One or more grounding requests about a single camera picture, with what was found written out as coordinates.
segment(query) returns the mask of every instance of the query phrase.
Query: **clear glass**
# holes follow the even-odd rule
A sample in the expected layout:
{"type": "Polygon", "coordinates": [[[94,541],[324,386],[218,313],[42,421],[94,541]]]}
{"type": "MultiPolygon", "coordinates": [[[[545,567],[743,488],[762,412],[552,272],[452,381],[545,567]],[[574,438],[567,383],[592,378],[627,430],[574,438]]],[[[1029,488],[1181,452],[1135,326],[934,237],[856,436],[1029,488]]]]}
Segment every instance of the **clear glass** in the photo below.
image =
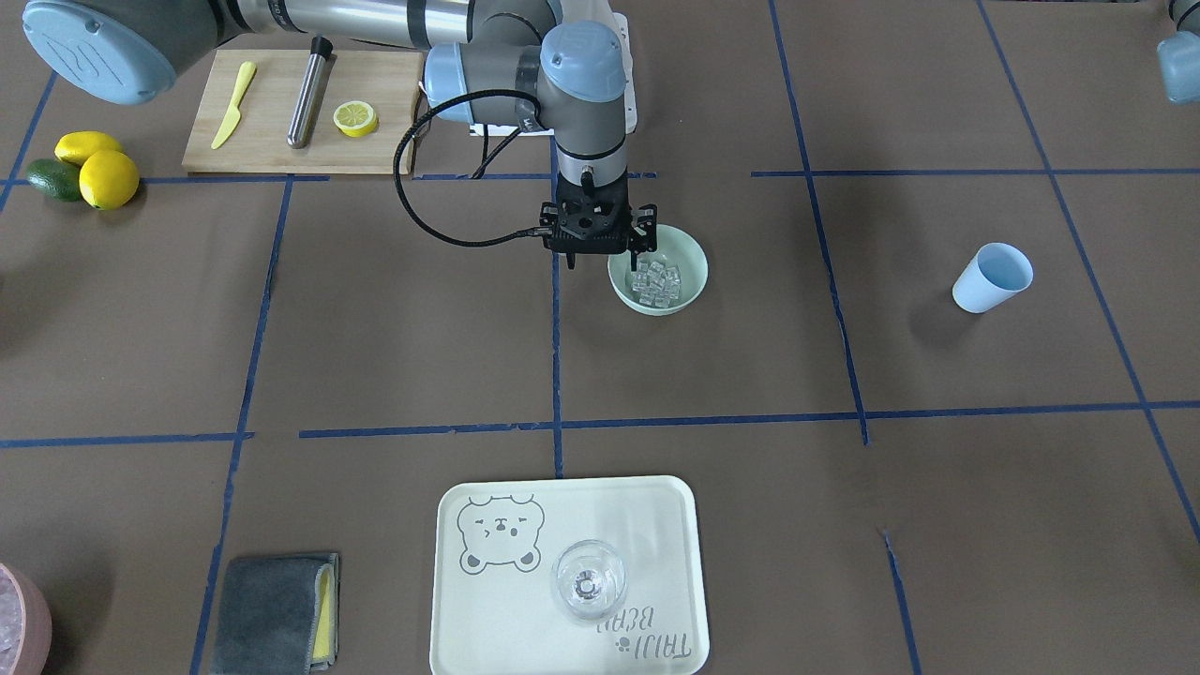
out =
{"type": "Polygon", "coordinates": [[[625,599],[625,563],[608,544],[577,542],[554,563],[554,589],[568,611],[584,621],[604,621],[625,599]]]}

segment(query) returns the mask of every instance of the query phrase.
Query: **pink bowl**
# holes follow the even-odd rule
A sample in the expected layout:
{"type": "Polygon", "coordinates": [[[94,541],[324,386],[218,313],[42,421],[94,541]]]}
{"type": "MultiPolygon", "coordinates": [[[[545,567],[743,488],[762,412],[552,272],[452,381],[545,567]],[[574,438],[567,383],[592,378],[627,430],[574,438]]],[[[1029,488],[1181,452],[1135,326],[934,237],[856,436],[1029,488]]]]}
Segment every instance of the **pink bowl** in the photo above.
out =
{"type": "Polygon", "coordinates": [[[38,675],[50,651],[50,608],[37,586],[22,573],[0,563],[0,577],[12,579],[20,603],[20,641],[12,675],[38,675]]]}

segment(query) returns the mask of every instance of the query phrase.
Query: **gray towel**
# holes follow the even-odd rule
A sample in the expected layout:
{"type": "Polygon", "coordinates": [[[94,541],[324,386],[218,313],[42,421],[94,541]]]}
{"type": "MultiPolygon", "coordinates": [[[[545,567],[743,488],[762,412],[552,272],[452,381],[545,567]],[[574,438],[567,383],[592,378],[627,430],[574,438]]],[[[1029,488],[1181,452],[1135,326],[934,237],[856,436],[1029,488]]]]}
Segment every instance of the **gray towel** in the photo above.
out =
{"type": "Polygon", "coordinates": [[[336,598],[336,552],[230,561],[211,675],[307,675],[320,613],[320,575],[330,566],[336,598]]]}

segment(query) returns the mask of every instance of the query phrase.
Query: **bear ear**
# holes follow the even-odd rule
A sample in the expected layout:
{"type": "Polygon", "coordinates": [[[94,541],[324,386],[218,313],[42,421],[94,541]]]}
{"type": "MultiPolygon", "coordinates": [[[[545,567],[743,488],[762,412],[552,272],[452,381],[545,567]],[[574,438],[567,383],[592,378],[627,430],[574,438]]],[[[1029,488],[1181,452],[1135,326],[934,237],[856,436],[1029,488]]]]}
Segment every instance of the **bear ear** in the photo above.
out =
{"type": "Polygon", "coordinates": [[[470,555],[470,551],[462,551],[462,557],[458,558],[458,567],[467,574],[479,574],[484,571],[487,565],[479,560],[478,557],[470,555]]]}
{"type": "Polygon", "coordinates": [[[538,546],[530,549],[527,554],[512,561],[512,565],[517,566],[521,572],[533,572],[538,568],[538,563],[541,562],[541,551],[538,546]]]}

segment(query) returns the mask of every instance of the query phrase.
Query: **yellow lemon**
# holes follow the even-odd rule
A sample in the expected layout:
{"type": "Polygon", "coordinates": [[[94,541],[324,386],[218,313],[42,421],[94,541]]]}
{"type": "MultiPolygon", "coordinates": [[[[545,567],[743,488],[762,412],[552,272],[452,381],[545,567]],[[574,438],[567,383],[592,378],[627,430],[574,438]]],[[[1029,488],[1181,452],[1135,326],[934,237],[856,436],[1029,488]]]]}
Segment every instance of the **yellow lemon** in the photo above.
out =
{"type": "Polygon", "coordinates": [[[121,143],[103,131],[76,131],[59,138],[54,147],[54,156],[64,162],[82,167],[88,157],[98,150],[116,150],[122,153],[121,143]]]}
{"type": "Polygon", "coordinates": [[[115,209],[133,197],[139,180],[137,165],[124,153],[97,150],[79,169],[79,192],[97,209],[115,209]]]}
{"type": "Polygon", "coordinates": [[[334,110],[334,124],[350,138],[360,138],[378,129],[379,118],[371,103],[347,101],[334,110]]]}

